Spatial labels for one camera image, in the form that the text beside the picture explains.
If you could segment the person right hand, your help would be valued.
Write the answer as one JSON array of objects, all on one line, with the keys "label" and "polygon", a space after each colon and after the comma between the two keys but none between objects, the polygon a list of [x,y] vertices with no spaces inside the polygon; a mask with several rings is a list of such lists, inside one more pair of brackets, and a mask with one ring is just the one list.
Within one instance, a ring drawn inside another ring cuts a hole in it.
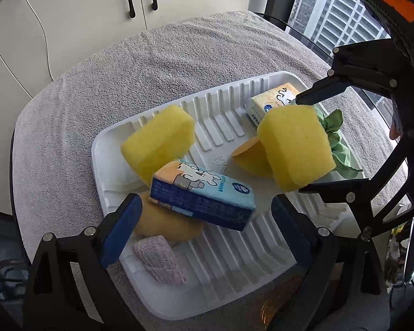
[{"label": "person right hand", "polygon": [[401,133],[394,123],[390,127],[389,137],[391,140],[397,140],[398,138],[401,138]]}]

